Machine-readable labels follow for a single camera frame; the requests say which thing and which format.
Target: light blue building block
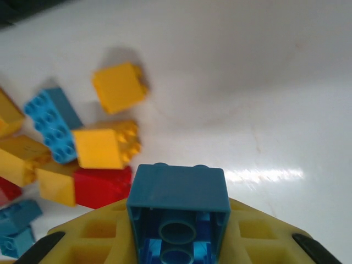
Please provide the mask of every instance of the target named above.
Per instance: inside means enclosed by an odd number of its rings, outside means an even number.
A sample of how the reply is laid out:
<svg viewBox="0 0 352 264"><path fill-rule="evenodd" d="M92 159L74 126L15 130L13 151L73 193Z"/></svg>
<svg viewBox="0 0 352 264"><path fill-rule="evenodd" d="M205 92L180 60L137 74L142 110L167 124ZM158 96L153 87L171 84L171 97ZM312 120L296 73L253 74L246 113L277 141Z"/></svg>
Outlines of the light blue building block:
<svg viewBox="0 0 352 264"><path fill-rule="evenodd" d="M139 264L214 264L230 215L224 171L139 165L127 199Z"/></svg>
<svg viewBox="0 0 352 264"><path fill-rule="evenodd" d="M1 254L17 259L22 256L34 242L31 227L25 228L18 234L0 236Z"/></svg>
<svg viewBox="0 0 352 264"><path fill-rule="evenodd" d="M34 200L20 201L1 209L0 236L19 233L41 215L42 211Z"/></svg>
<svg viewBox="0 0 352 264"><path fill-rule="evenodd" d="M42 90L24 106L58 163L77 158L71 130L83 126L61 88Z"/></svg>

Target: white table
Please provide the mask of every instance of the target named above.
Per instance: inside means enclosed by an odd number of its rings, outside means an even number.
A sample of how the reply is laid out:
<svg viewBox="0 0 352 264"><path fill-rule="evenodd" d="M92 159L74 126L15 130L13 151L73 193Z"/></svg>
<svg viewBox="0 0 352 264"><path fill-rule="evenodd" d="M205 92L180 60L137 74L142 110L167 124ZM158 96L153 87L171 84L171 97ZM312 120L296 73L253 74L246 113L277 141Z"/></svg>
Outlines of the white table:
<svg viewBox="0 0 352 264"><path fill-rule="evenodd" d="M133 117L132 162L206 164L229 195L352 251L352 2L85 0L0 32L0 83L22 106L61 86L84 124ZM104 114L94 70L141 63L150 95ZM23 133L40 139L27 119ZM37 238L87 212L39 198Z"/></svg>

